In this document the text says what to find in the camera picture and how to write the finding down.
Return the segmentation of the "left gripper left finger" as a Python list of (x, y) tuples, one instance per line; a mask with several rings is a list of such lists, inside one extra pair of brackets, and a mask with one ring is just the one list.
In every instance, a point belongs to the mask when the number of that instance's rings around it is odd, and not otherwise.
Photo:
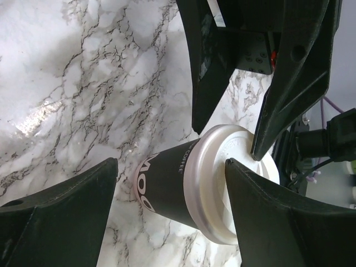
[(1, 206), (1, 266), (96, 266), (118, 174), (107, 158)]

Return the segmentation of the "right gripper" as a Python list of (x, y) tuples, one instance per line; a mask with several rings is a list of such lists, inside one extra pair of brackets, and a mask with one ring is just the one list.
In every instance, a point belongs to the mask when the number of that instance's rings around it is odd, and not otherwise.
[(341, 2), (176, 3), (189, 50), (196, 133), (202, 133), (236, 68), (264, 75), (274, 71), (251, 149), (260, 161), (277, 137), (326, 94)]

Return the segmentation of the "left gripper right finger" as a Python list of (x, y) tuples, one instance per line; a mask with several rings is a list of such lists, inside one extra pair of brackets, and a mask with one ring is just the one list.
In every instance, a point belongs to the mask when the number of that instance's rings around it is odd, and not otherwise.
[(355, 210), (301, 196), (235, 159), (225, 177), (243, 266), (355, 266)]

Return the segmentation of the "white coffee cup lid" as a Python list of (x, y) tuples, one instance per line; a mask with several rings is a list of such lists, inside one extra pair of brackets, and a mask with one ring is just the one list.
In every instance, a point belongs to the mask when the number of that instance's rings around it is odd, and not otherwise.
[(225, 180), (227, 159), (234, 158), (258, 175), (280, 182), (269, 153), (260, 161), (251, 157), (253, 137), (238, 125), (216, 125), (202, 136), (187, 158), (183, 178), (186, 206), (196, 227), (214, 243), (238, 243)]

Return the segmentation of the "dark paper coffee cup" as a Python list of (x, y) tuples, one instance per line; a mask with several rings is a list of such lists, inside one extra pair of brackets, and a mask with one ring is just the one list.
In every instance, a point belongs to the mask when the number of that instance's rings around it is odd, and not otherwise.
[(196, 139), (149, 156), (133, 179), (143, 207), (195, 229), (198, 226), (189, 208), (197, 202), (199, 142)]

